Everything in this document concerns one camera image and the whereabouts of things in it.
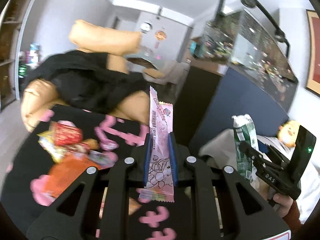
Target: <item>hand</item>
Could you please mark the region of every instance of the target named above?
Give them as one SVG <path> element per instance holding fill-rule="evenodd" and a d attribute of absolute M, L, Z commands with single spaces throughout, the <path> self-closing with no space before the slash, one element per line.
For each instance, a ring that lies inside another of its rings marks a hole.
<path fill-rule="evenodd" d="M 279 193 L 276 193 L 273 196 L 273 200 L 280 204 L 280 207 L 277 210 L 277 213 L 279 214 L 280 217 L 284 217 L 289 213 L 289 210 L 292 206 L 293 199 L 290 198 L 289 196 L 284 196 Z"/>

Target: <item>tan leather chair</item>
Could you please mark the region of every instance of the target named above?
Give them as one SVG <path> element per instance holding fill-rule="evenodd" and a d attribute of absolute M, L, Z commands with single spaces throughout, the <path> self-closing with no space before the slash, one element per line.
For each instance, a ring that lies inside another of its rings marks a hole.
<path fill-rule="evenodd" d="M 136 53 L 141 40 L 140 32 L 117 31 L 77 20 L 69 34 L 71 42 L 86 53 L 109 53 L 107 69 L 129 73 L 125 54 Z M 54 104 L 67 105 L 61 99 L 55 86 L 49 81 L 34 80 L 24 90 L 21 104 L 22 120 L 28 131 L 39 123 L 44 112 Z M 143 91 L 137 91 L 120 102 L 111 115 L 149 124 L 150 99 Z"/>

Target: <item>fish tank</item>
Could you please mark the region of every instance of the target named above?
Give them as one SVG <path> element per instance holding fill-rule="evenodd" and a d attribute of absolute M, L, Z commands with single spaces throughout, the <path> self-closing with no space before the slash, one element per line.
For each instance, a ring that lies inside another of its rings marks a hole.
<path fill-rule="evenodd" d="M 196 56 L 234 68 L 289 111 L 298 79 L 278 42 L 246 9 L 207 22 Z"/>

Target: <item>silver screw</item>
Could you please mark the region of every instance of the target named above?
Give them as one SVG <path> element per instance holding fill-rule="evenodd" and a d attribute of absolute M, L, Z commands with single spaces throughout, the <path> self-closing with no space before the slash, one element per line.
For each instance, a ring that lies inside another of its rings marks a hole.
<path fill-rule="evenodd" d="M 87 168 L 88 174 L 94 174 L 97 171 L 96 167 L 89 167 Z"/>
<path fill-rule="evenodd" d="M 187 162 L 188 163 L 195 163 L 197 161 L 196 157 L 189 156 L 187 157 Z"/>
<path fill-rule="evenodd" d="M 126 164 L 132 164 L 132 163 L 134 163 L 134 158 L 132 158 L 132 157 L 125 158 L 124 162 Z"/>
<path fill-rule="evenodd" d="M 224 167 L 224 171 L 225 171 L 226 173 L 233 173 L 233 168 L 232 168 L 231 166 L 225 166 L 225 167 Z"/>

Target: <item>green and white package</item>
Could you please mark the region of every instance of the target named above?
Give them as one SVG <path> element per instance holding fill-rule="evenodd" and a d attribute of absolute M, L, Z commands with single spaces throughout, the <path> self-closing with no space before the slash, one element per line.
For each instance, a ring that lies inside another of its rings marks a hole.
<path fill-rule="evenodd" d="M 239 150 L 239 145 L 243 141 L 250 144 L 252 148 L 259 150 L 256 129 L 252 118 L 248 114 L 234 115 L 232 118 L 233 134 L 236 144 L 237 171 L 241 176 L 249 180 L 254 188 L 259 188 L 259 181 L 255 174 L 257 170 L 252 165 L 252 160 Z"/>

